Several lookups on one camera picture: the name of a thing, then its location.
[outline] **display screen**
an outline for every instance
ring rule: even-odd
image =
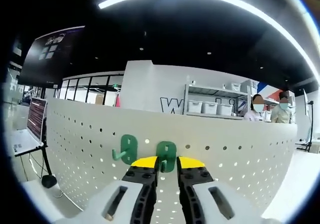
[[[25,58],[18,84],[53,88],[61,85],[71,63],[71,52],[84,26],[59,30],[33,42]]]
[[[41,140],[42,123],[45,117],[46,105],[46,100],[38,98],[32,98],[30,102],[26,126],[39,141]]]

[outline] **face mask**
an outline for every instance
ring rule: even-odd
[[[262,112],[263,108],[265,107],[264,104],[254,104],[253,108],[256,112],[260,113]]]
[[[280,108],[282,108],[283,110],[288,109],[289,104],[288,103],[281,103],[280,104]]]

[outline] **white pegboard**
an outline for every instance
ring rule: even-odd
[[[80,208],[128,165],[112,159],[124,134],[136,137],[138,158],[154,156],[160,141],[177,155],[199,159],[213,178],[247,197],[262,214],[277,193],[291,161],[297,127],[120,109],[68,100],[48,103],[47,143],[52,172]],[[159,174],[151,223],[184,223],[177,170]]]

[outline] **person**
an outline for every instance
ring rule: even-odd
[[[271,122],[273,123],[291,123],[292,112],[289,110],[289,101],[287,92],[279,94],[280,103],[274,107],[271,112]]]
[[[260,94],[256,94],[252,98],[252,102],[250,105],[250,110],[244,115],[244,119],[248,121],[263,121],[264,118],[261,114],[263,111],[264,105],[264,99]]]

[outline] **metal shelf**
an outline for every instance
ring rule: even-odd
[[[244,117],[234,117],[234,116],[225,116],[225,115],[218,115],[218,114],[207,114],[207,113],[193,113],[187,112],[189,116],[198,116],[198,117],[206,117],[206,118],[223,118],[223,119],[233,119],[233,120],[243,120]]]
[[[248,94],[222,88],[189,85],[189,93],[219,96],[225,98],[247,99]]]

